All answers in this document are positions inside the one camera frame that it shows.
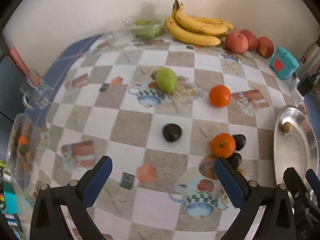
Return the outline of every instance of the red apple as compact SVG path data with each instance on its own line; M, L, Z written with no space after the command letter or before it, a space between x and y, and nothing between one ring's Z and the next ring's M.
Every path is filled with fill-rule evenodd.
M248 30L242 30L240 31L240 33L242 33L248 40L249 43L249 48L248 50L255 50L256 47L258 46L258 38L256 37L256 35L254 35L252 32L249 32Z
M197 185L197 189L200 191L207 191L207 192L211 192L213 191L214 188L214 183L212 180L209 179L202 179L201 181L199 181L198 185Z
M258 39L258 46L256 51L263 57L271 57L275 51L275 47L270 39L267 37L260 37Z
M249 42L242 33L232 32L226 36L227 48L237 54L243 54L248 50Z

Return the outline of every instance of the wall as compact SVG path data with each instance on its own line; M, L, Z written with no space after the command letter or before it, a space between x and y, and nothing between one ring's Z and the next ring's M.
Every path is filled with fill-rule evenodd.
M24 0L4 36L27 66L44 73L71 43L121 25L138 14L170 14L174 0ZM184 11L230 21L300 58L320 27L301 0L179 0Z

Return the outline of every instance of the table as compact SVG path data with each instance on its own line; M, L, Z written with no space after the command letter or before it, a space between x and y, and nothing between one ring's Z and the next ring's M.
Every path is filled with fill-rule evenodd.
M44 77L56 91L50 108L28 112L31 119L46 122L51 137L45 152L35 154L32 183L40 180L51 187L66 185L87 171L84 167L75 169L75 163L108 155L114 169L96 203L87 210L102 233L111 234L115 240L219 240L239 210L228 202L223 203L229 208L221 205L220 200L225 210L196 209L193 213L181 200L187 198L185 195L190 202L199 202L199 198L205 202L208 195L221 199L223 189L218 181L201 182L198 167L210 155L210 140L223 132L246 136L247 143L239 153L243 158L240 168L247 172L247 178L261 186L275 185L275 119L283 106L296 105L287 83L268 66L270 59L254 51L233 54L223 49L223 43L218 47L190 47L170 34L146 43L108 44L105 36L81 42L69 47ZM180 86L189 89L188 97L159 91L152 74L161 66L174 70ZM87 84L81 87L78 83L79 88L70 89L72 80L85 74ZM100 92L102 83L107 89ZM233 93L224 108L209 103L209 91L218 84ZM182 127L177 142L164 140L161 130L167 123ZM61 151L64 145L90 140L94 156L78 156L77 162L69 162ZM134 178L143 164L156 169L154 182ZM204 191L199 182L205 185ZM192 197L190 190L198 195ZM253 236L262 213L263 209L248 238ZM74 228L68 211L64 214L69 227Z

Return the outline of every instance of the banana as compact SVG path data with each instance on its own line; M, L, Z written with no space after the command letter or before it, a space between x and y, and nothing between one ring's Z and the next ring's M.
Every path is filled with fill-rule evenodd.
M235 27L231 23L224 21L224 20L216 19L216 18L197 17L197 16L192 16L190 18L193 20L196 20L198 22L207 23L207 24L221 24L222 23L228 27L229 31L233 31L235 29Z
M199 46L217 46L221 43L221 40L215 36L201 35L182 29L175 20L174 13L175 11L166 19L165 26L177 40Z
M188 31L205 35L219 35L228 31L228 27L223 23L207 24L199 22L186 15L182 9L183 4L181 3L174 17L176 21Z

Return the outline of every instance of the silver plate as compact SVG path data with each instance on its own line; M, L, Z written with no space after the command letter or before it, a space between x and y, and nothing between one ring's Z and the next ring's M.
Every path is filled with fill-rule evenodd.
M290 133L282 130L285 122L292 124ZM276 120L273 140L277 184L284 183L284 171L294 167L310 192L311 187L307 183L305 174L308 169L313 169L318 175L319 153L316 136L308 119L295 106L284 106Z

